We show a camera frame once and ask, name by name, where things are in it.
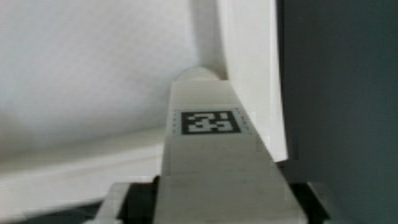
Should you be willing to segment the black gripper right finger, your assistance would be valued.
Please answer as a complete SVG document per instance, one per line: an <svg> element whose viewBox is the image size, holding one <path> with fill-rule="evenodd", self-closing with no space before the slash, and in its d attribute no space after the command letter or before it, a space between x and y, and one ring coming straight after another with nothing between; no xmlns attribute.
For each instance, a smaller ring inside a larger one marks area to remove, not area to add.
<svg viewBox="0 0 398 224"><path fill-rule="evenodd" d="M316 182L293 182L289 188L305 213L307 224L344 224L325 185Z"/></svg>

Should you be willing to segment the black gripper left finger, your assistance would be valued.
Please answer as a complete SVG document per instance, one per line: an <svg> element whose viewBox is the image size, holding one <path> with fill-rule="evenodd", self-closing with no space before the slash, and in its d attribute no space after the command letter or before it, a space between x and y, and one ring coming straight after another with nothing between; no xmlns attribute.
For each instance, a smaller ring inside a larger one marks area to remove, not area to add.
<svg viewBox="0 0 398 224"><path fill-rule="evenodd" d="M152 224L157 184L115 183L90 224Z"/></svg>

